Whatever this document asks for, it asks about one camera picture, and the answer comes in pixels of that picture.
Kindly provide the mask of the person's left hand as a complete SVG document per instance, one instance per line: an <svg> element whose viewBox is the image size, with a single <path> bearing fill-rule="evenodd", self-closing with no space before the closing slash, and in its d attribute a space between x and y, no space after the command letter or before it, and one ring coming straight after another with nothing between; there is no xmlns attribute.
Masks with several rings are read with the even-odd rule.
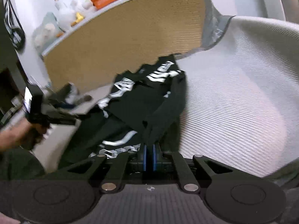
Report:
<svg viewBox="0 0 299 224"><path fill-rule="evenodd" d="M1 152L19 146L30 146L40 143L44 138L50 124L32 124L22 118L11 128L1 131Z"/></svg>

